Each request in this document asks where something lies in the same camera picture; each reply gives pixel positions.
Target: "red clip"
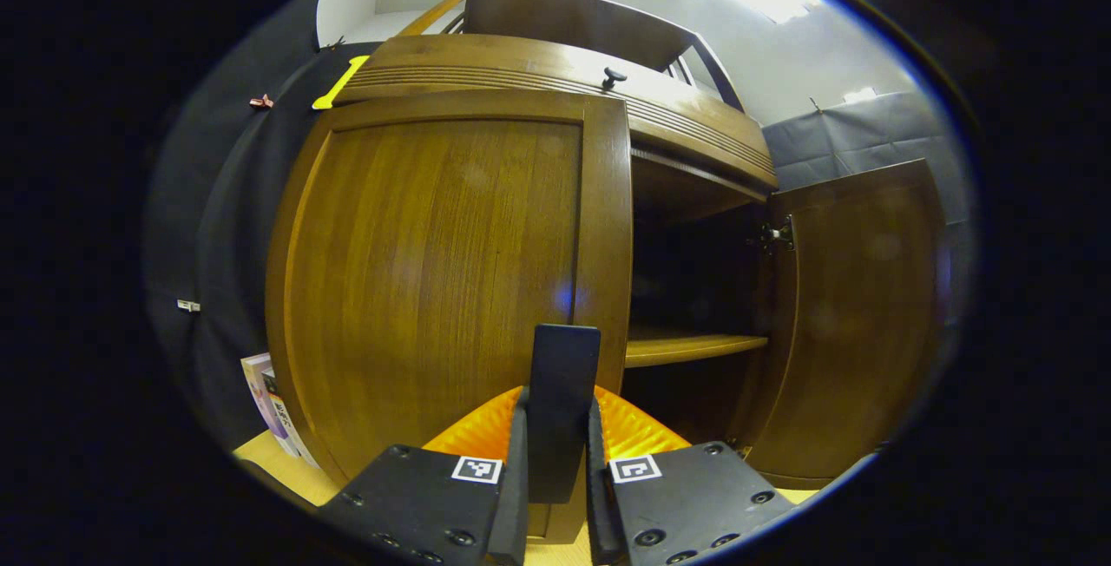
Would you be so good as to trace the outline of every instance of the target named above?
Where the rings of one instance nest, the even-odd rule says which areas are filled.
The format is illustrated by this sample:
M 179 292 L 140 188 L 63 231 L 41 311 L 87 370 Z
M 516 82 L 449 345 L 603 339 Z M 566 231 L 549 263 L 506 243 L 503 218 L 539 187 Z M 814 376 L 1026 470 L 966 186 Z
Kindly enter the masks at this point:
M 274 100 L 270 99 L 270 96 L 263 93 L 262 99 L 254 98 L 251 100 L 251 108 L 262 110 L 264 108 L 273 108 Z

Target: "orange soft gripper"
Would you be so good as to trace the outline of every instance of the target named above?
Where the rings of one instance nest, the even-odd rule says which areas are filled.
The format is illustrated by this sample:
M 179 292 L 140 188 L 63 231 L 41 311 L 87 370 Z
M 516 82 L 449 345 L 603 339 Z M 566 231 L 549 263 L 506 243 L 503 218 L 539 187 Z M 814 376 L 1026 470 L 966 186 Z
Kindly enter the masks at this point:
M 482 404 L 432 438 L 424 448 L 449 455 L 504 460 L 509 455 L 513 408 L 521 388 L 518 386 Z M 682 436 L 614 393 L 594 386 L 594 398 L 602 410 L 605 461 L 690 446 Z

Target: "wooden shelf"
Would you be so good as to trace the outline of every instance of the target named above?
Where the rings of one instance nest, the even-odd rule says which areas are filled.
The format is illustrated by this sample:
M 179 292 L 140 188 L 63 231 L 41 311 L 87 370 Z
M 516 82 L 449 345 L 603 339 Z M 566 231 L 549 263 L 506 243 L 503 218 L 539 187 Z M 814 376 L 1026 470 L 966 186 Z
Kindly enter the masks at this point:
M 768 344 L 762 336 L 699 334 L 679 330 L 629 328 L 625 368 L 667 365 L 739 354 Z
M 630 153 L 639 222 L 663 227 L 694 221 L 759 199 L 745 187 L 635 145 Z

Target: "black curtain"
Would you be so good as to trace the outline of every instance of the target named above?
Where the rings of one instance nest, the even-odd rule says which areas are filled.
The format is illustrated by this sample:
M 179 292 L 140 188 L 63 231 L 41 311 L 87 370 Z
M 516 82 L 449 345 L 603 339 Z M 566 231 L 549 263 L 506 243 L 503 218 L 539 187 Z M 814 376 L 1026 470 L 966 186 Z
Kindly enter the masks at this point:
M 312 101 L 378 43 L 319 49 L 318 0 L 257 27 L 177 110 L 158 149 L 143 220 L 147 312 L 194 410 L 226 448 L 267 426 L 239 360 L 267 351 L 270 232 Z M 274 106 L 256 110 L 251 98 Z M 200 304 L 189 312 L 179 299 Z

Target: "open cabinet door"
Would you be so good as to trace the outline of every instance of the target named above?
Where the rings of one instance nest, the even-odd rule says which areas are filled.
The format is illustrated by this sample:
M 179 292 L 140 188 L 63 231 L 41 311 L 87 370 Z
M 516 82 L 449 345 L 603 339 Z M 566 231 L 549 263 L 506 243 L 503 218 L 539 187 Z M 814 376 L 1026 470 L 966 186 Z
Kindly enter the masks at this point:
M 620 388 L 628 130 L 622 100 L 531 90 L 321 116 L 279 208 L 266 311 L 280 393 L 332 480 L 527 385 L 538 324 L 598 327 L 597 383 Z M 584 512 L 536 506 L 530 532 L 573 542 Z
M 890 437 L 937 359 L 948 292 L 943 220 L 925 160 L 769 199 L 768 360 L 745 458 L 773 485 L 817 489 Z

